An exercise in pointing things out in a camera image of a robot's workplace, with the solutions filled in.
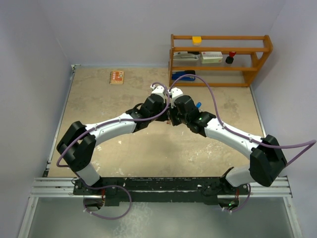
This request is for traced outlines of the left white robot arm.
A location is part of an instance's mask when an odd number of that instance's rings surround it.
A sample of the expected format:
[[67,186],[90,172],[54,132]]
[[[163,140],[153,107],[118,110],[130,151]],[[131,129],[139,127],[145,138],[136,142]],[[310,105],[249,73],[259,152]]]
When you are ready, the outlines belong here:
[[116,118],[87,125],[76,121],[57,144],[58,161],[64,159],[66,166],[85,183],[84,188],[90,194],[97,194],[102,189],[102,182],[91,163],[94,148],[117,136],[144,129],[161,116],[166,119],[168,107],[169,99],[151,94],[144,103],[136,104]]

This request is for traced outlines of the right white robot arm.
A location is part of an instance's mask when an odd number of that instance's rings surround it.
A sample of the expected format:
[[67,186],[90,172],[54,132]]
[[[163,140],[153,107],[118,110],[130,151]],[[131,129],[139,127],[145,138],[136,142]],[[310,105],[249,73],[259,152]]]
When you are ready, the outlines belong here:
[[230,168],[222,176],[224,179],[220,182],[220,188],[226,194],[232,194],[238,186],[250,182],[269,187],[286,167],[286,159],[281,149],[267,147],[278,145],[275,137],[256,136],[256,139],[263,143],[260,145],[251,141],[251,134],[241,130],[237,132],[246,138],[233,134],[220,124],[215,115],[200,111],[188,95],[171,96],[169,117],[173,126],[185,124],[193,133],[220,141],[249,159],[248,165]]

